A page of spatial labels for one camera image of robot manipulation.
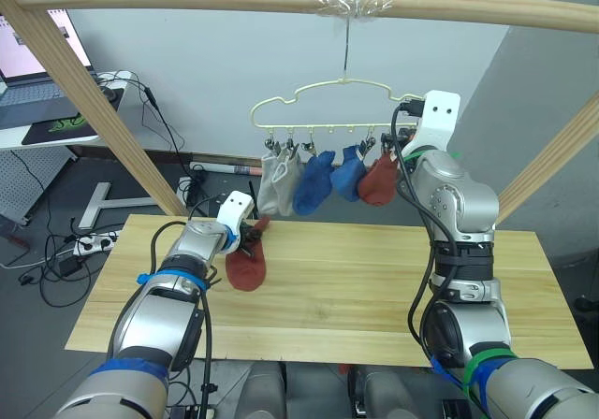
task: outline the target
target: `wooden table surface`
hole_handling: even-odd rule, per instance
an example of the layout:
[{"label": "wooden table surface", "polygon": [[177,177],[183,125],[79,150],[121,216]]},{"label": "wooden table surface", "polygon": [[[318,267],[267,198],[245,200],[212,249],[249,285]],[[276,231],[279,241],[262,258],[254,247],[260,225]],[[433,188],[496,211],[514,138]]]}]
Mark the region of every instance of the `wooden table surface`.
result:
[{"label": "wooden table surface", "polygon": [[[181,218],[129,216],[67,349],[106,352],[138,274],[150,269],[154,231],[173,219]],[[159,262],[181,230],[163,232]],[[223,276],[208,292],[214,358],[428,365],[406,323],[429,255],[423,228],[271,222],[263,243],[267,276],[252,293],[231,287],[223,256],[214,261]],[[592,367],[533,232],[496,233],[495,275],[517,355],[560,368]],[[204,354],[203,337],[197,357]]]}]

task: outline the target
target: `sock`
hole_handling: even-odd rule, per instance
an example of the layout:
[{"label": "sock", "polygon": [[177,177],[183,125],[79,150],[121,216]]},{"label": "sock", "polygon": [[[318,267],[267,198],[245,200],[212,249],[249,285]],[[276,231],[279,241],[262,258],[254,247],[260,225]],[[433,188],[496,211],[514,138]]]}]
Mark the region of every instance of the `sock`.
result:
[{"label": "sock", "polygon": [[335,190],[351,202],[359,200],[358,182],[366,174],[366,167],[358,159],[357,150],[357,145],[343,148],[343,164],[330,174]]},{"label": "sock", "polygon": [[317,157],[310,157],[293,196],[293,210],[298,215],[309,215],[330,195],[333,188],[330,173],[333,171],[334,158],[335,151],[324,151]]},{"label": "sock", "polygon": [[[264,217],[254,228],[264,231],[269,221],[268,216]],[[225,257],[226,277],[233,288],[241,291],[254,291],[266,278],[266,260],[262,241],[256,241],[250,249],[254,253],[253,257],[241,250],[228,253]]]},{"label": "sock", "polygon": [[303,173],[300,155],[296,152],[293,157],[287,156],[285,161],[277,166],[272,176],[272,185],[279,199],[279,213],[289,216],[293,213],[293,196]]},{"label": "sock", "polygon": [[370,171],[358,184],[359,197],[372,206],[384,206],[393,200],[397,183],[397,159],[391,162],[390,152],[385,152],[374,162]]},{"label": "sock", "polygon": [[272,215],[278,211],[277,193],[272,186],[272,176],[278,165],[277,157],[272,152],[262,157],[262,178],[256,201],[258,211],[263,215]]}]

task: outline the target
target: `power strip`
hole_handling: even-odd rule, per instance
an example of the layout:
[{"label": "power strip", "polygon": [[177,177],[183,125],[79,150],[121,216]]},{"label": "power strip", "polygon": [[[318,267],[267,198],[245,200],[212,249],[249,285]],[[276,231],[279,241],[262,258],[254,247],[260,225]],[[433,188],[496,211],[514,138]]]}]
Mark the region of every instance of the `power strip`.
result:
[{"label": "power strip", "polygon": [[187,195],[189,194],[189,186],[191,185],[191,178],[189,176],[183,176],[179,178],[177,184],[177,197],[181,200],[184,206],[187,205]]},{"label": "power strip", "polygon": [[73,255],[88,255],[90,253],[101,253],[110,251],[121,235],[120,230],[102,232],[101,234],[89,234],[79,238],[75,242]]}]

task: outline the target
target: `wooden pole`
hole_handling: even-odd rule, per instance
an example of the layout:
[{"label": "wooden pole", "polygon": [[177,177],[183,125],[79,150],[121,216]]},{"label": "wooden pole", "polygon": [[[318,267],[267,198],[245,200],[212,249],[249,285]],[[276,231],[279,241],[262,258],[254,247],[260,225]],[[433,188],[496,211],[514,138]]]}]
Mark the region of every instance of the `wooden pole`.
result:
[{"label": "wooden pole", "polygon": [[[146,7],[337,14],[319,0],[16,0],[25,8]],[[373,17],[497,23],[599,33],[599,7],[552,0],[360,0]]]},{"label": "wooden pole", "polygon": [[0,0],[0,11],[46,68],[81,115],[167,215],[184,215],[181,201],[114,108],[45,10],[24,10],[15,0]]},{"label": "wooden pole", "polygon": [[599,135],[599,92],[499,195],[500,223]]}]

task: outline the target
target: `keyboard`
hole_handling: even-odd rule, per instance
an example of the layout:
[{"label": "keyboard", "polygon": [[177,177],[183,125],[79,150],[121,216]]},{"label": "keyboard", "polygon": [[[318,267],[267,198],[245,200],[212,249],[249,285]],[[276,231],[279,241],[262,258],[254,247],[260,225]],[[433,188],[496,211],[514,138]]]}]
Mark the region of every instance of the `keyboard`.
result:
[{"label": "keyboard", "polygon": [[0,97],[0,107],[61,98],[63,96],[65,96],[63,91],[53,82],[10,87]]}]

